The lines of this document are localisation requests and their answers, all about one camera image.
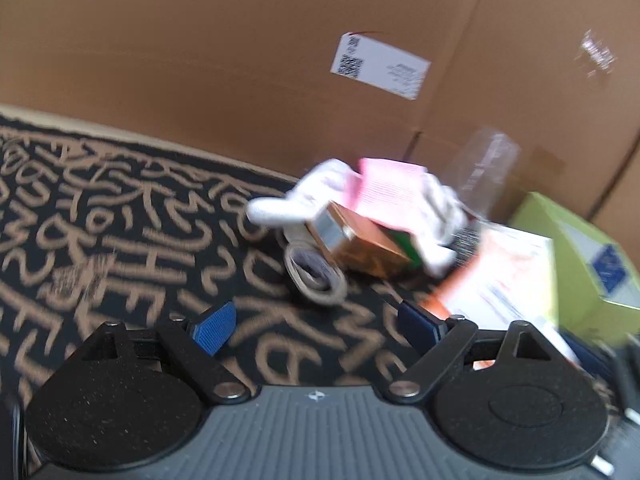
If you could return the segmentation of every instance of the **gray ribbed plate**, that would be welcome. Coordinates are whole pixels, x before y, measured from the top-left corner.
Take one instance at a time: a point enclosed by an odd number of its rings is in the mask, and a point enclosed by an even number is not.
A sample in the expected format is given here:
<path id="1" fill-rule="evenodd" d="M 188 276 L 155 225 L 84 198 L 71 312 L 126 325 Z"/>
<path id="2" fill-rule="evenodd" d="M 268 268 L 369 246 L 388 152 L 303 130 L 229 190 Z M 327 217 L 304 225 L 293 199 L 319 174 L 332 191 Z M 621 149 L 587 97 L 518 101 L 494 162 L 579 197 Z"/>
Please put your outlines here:
<path id="1" fill-rule="evenodd" d="M 393 406 L 369 386 L 265 386 L 255 399 L 212 410 L 199 432 L 159 461 L 117 473 L 55 466 L 33 480 L 506 480 L 458 454 L 423 412 Z M 536 480 L 596 480 L 587 466 Z"/>

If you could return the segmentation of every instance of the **qr code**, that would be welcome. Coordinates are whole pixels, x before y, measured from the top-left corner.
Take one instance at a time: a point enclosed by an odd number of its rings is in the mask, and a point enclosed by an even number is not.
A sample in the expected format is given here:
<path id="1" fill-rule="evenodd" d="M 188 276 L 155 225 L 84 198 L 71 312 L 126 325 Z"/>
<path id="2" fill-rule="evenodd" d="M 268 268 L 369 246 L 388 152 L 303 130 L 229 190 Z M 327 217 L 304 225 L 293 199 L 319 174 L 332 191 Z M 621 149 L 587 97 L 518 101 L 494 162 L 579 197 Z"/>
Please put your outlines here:
<path id="1" fill-rule="evenodd" d="M 360 69 L 362 68 L 363 62 L 364 60 L 359 57 L 351 57 L 346 54 L 342 54 L 342 57 L 340 58 L 340 66 L 338 67 L 338 74 L 357 79 L 360 77 Z"/>

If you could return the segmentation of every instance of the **clear plastic cup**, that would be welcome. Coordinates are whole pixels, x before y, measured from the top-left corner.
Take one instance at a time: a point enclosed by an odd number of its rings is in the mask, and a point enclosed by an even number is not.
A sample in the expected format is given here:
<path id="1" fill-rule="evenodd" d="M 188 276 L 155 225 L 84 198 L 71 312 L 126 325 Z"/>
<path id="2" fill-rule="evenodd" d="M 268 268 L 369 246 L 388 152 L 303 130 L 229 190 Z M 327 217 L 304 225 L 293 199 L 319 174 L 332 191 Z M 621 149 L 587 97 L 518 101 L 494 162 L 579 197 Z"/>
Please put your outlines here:
<path id="1" fill-rule="evenodd" d="M 487 220 L 519 153 L 520 147 L 507 135 L 482 128 L 460 150 L 440 180 L 455 190 L 469 213 Z"/>

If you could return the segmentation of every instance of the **green object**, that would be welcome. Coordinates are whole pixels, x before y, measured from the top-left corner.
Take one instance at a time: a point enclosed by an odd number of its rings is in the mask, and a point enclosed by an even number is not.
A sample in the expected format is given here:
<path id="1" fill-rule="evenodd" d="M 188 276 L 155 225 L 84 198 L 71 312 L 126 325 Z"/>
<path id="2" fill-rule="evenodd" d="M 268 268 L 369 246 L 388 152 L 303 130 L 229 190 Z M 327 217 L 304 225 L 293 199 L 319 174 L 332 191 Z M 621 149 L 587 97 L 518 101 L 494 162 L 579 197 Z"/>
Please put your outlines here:
<path id="1" fill-rule="evenodd" d="M 402 252 L 411 260 L 409 269 L 414 270 L 422 266 L 422 260 L 411 243 L 411 235 L 409 233 L 405 231 L 395 231 L 393 229 L 386 229 L 385 231 L 393 238 L 396 244 L 398 244 L 402 249 Z"/>
<path id="2" fill-rule="evenodd" d="M 585 340 L 608 344 L 640 332 L 640 280 L 624 251 L 592 224 L 540 193 L 529 193 L 509 225 L 554 242 L 561 327 Z M 613 245 L 625 279 L 612 291 L 596 272 Z"/>

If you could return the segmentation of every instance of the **pink fabric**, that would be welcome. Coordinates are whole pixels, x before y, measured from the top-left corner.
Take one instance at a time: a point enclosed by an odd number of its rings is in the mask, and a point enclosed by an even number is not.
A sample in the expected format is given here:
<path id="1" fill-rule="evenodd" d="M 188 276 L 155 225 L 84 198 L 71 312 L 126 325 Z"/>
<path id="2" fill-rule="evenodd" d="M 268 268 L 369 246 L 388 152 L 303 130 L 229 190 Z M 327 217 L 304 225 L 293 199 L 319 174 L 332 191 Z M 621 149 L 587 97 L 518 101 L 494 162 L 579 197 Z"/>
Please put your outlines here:
<path id="1" fill-rule="evenodd" d="M 348 207 L 384 227 L 419 233 L 424 168 L 385 158 L 361 158 L 359 167 L 361 179 L 350 185 Z"/>

